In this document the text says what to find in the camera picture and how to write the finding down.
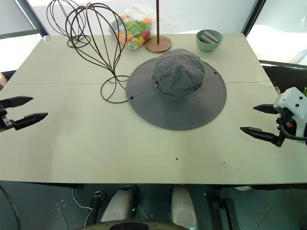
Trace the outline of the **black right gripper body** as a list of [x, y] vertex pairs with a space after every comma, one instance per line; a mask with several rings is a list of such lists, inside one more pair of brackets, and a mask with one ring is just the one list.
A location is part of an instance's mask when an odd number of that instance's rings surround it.
[[296, 136], [296, 121], [293, 119], [293, 113], [283, 108], [276, 120], [278, 130], [285, 138], [294, 138]]

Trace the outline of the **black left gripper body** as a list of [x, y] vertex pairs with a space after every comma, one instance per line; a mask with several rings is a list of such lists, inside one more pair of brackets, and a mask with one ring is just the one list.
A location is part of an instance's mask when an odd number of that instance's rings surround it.
[[14, 128], [13, 122], [7, 118], [6, 108], [13, 107], [11, 103], [0, 105], [0, 130], [5, 131]]

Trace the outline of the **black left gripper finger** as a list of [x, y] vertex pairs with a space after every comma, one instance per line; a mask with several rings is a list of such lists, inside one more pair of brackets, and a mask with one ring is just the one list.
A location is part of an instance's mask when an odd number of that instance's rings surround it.
[[24, 118], [22, 118], [20, 120], [14, 121], [13, 127], [14, 127], [15, 130], [20, 130], [20, 129], [23, 129], [25, 127], [29, 127], [31, 125], [34, 125], [34, 124], [40, 122], [47, 115], [48, 115], [48, 113], [35, 113], [35, 114], [25, 116]]
[[3, 108], [14, 108], [28, 103], [33, 100], [33, 97], [29, 96], [16, 96], [0, 101], [0, 104]]

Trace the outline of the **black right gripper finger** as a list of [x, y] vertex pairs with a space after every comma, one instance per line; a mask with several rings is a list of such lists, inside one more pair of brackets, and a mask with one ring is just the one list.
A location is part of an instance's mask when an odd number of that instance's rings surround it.
[[276, 109], [273, 107], [273, 104], [260, 104], [254, 106], [253, 109], [267, 114], [276, 114]]
[[240, 130], [256, 139], [270, 142], [277, 147], [281, 147], [285, 140], [285, 136], [283, 134], [277, 136], [273, 133], [264, 132], [261, 129], [255, 127], [240, 127]]

